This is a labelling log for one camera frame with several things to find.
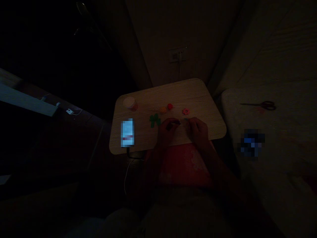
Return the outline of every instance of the bed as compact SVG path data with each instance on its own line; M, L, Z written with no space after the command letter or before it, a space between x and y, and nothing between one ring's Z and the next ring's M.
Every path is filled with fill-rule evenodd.
M245 129L259 129L265 144L257 158L236 149L242 181L251 180L266 211L286 237L316 235L317 81L296 81L221 94L228 133L236 148ZM276 110L240 103L273 101Z

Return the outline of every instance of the orange clay ball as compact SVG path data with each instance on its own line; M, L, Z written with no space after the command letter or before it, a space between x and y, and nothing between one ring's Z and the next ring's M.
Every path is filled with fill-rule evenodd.
M161 108L159 109L159 112L160 112L161 114L165 114L165 113L166 113L166 107L161 107Z

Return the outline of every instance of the table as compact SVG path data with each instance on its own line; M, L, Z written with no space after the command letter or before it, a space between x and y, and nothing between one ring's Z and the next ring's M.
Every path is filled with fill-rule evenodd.
M139 108L132 112L123 106L126 97L134 97ZM160 107L173 104L172 110L161 115ZM190 114L182 114L184 108ZM150 116L158 114L161 122L166 118L175 117L181 125L175 132L171 145L191 143L186 133L185 118L197 117L208 125L209 139L219 139L225 136L227 128L214 101L211 98L204 82L193 78L176 83L166 84L134 93L122 95L117 99L112 121L109 149L113 154L126 153L126 148L121 148L121 122L128 118L134 119L134 146L130 152L153 149L157 141L158 127L155 123L151 128Z

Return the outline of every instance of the finger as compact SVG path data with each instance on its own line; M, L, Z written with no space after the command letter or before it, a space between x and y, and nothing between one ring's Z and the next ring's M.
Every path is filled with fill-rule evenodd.
M198 119L197 117L193 117L191 119L193 119L193 121L196 122L198 129L200 129L206 125L206 123L204 123L202 120Z
M170 123L170 122L174 122L174 121L178 121L177 118L168 118L165 121L162 122L162 127L166 128L166 126Z
M191 130L193 132L198 132L198 127L197 127L197 124L196 124L196 121L194 118L191 118L188 120L189 121L189 125L191 126Z
M176 129L177 129L177 127L179 127L179 125L178 124L174 124L173 127L169 130L169 132L174 134Z

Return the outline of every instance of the smartphone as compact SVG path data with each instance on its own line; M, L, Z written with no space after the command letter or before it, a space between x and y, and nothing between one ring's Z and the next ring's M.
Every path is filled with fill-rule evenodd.
M134 120L129 118L121 122L121 147L134 145Z

